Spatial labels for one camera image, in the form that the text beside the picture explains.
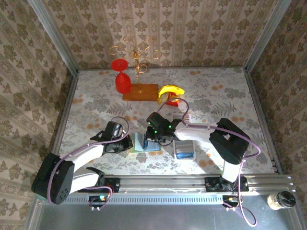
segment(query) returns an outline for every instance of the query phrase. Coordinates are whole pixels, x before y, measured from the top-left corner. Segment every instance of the wooden stand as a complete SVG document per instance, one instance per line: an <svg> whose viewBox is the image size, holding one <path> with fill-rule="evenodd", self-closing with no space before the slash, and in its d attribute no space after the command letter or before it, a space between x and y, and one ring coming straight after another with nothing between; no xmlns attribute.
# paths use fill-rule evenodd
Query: wooden stand
<svg viewBox="0 0 307 230"><path fill-rule="evenodd" d="M132 84L132 90L123 95L124 101L150 101L158 100L158 84Z"/></svg>

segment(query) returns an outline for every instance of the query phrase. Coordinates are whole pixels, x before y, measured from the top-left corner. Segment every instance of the small container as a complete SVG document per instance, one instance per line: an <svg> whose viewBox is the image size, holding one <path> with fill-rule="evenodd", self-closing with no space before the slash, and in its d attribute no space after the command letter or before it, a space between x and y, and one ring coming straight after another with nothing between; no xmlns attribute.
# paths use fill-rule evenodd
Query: small container
<svg viewBox="0 0 307 230"><path fill-rule="evenodd" d="M267 202L269 207L273 210L290 208L296 204L294 195L288 191L282 191L269 195Z"/></svg>

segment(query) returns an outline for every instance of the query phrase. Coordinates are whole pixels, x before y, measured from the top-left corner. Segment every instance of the purple cable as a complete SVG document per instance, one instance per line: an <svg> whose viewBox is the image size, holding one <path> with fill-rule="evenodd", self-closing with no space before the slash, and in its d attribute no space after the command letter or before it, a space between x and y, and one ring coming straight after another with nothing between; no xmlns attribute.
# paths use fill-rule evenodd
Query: purple cable
<svg viewBox="0 0 307 230"><path fill-rule="evenodd" d="M100 207L100 208L103 208L104 206L106 206L106 204L109 202L109 200L111 199L111 197L112 197L112 194L113 194L113 191L112 191L112 189L109 187L109 186L99 186L99 187L87 187L87 188L85 188L85 189L87 189L87 190L95 190L95 189L102 189L102 188L104 188L104 189L108 189L109 191L110 191L110 196L109 196L109 198L105 201L105 203Z"/></svg>
<svg viewBox="0 0 307 230"><path fill-rule="evenodd" d="M87 148L89 148L89 147L91 147L91 146L95 146L95 145L104 145L104 144L109 144L109 143L118 142L118 141L120 141L120 140L123 140L123 139L128 135L128 133L129 133L129 128L130 128L130 127L129 127L128 121L127 121L125 118L121 117L121 116L116 116L116 117L114 117L114 118L121 118L121 119L125 120L126 123L127 123L127 132L126 132L121 138L116 139L116 140L101 141L101 142L91 143L91 144L87 144L87 145L81 146L81 147L75 149L74 151L72 151L71 153L67 154L65 157L63 157L61 160L59 160L58 163L54 166L54 169L52 170L51 175L50 175L50 179L49 179L49 183L48 183L48 189L47 189L47 200L48 200L49 204L51 204L51 205L53 204L53 202L51 201L51 196L50 196L50 191L51 191L51 185L52 185L53 177L54 177L54 175L55 175L55 173L56 173L56 171L57 171L59 165L60 165L64 160L66 160L67 158L72 157L72 156L78 154L79 152L81 152L81 151L83 151L83 150L85 150L85 149L87 149Z"/></svg>
<svg viewBox="0 0 307 230"><path fill-rule="evenodd" d="M251 154L251 155L248 155L248 156L245 156L245 157L243 156L242 162L241 162L241 165L240 165L240 169L239 169L239 174L238 174L238 197L239 197L239 207L240 207L242 216L243 216L244 220L246 221L246 223L247 223L249 226L251 226L251 227L255 227L255 226L257 225L256 217L254 216L254 214L253 214L248 208L245 208L245 207L242 206L241 191L240 191L240 178L241 178L241 170L242 170L242 168L243 168L244 162L246 161L246 158L258 156L259 154L261 154L261 149L260 149L260 148L256 145L256 143L253 142L252 140L248 139L247 137L245 137L245 136L243 136L243 135L241 135L241 134L239 134L239 133L233 132L233 131L231 131L231 130L224 129L224 128L219 128L219 127L215 127L215 126L206 126L206 125L200 126L200 125L187 124L187 123L184 121L184 117L185 117L185 115L186 115L186 114L188 113L188 111L189 111L189 103L188 103L186 100L182 99L182 98L177 97L177 98L171 98L171 99L167 100L166 102L164 102L164 103L160 106L160 108L158 109L157 113L162 109L162 107L163 107L166 103L168 103L168 102L170 102L170 101L172 101L172 100L175 100L175 99L184 101L184 102L187 104L187 110L185 111L185 113L184 113L183 116L182 116L182 123L185 124L187 127L208 128L208 129L220 130L220 131L223 131L223 132L226 132L226 133L235 135L235 136L237 136L237 137L239 137L239 138L242 138L243 140L245 140L245 141L247 141L248 143L252 144L252 145L258 150L258 152L255 153L255 154ZM254 223L254 224L251 224L251 223L249 222L249 220L246 218L243 209L247 210L247 211L253 216L253 218L254 218L254 220L255 220L255 223Z"/></svg>

